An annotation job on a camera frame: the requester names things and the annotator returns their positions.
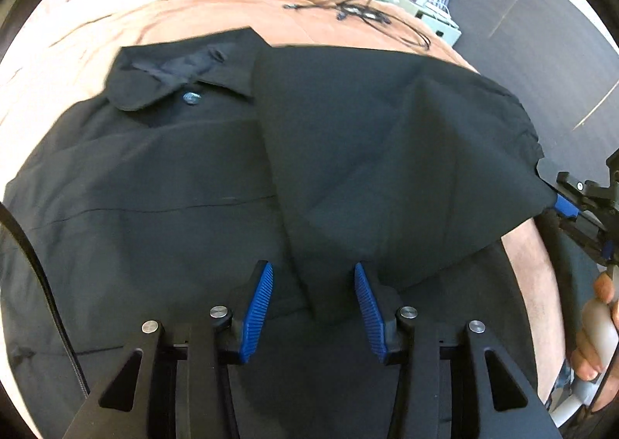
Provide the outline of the white right nightstand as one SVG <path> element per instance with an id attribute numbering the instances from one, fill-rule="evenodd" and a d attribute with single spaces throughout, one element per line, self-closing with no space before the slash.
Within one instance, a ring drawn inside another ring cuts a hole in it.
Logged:
<path id="1" fill-rule="evenodd" d="M 411 0 L 399 0 L 399 5 L 414 18 L 424 22 L 437 37 L 449 46 L 453 47 L 460 40 L 461 28 L 450 18 Z"/>

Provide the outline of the orange-brown bed sheet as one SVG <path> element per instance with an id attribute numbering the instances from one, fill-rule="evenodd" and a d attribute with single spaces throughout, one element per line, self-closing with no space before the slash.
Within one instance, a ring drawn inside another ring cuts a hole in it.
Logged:
<path id="1" fill-rule="evenodd" d="M 336 20 L 328 10 L 286 9 L 320 0 L 157 0 L 96 13 L 83 4 L 41 5 L 1 64 L 1 182 L 8 184 L 60 114 L 98 94 L 123 46 L 153 44 L 250 27 L 272 45 L 334 45 L 469 63 L 402 7 L 376 2 L 392 24 Z"/>

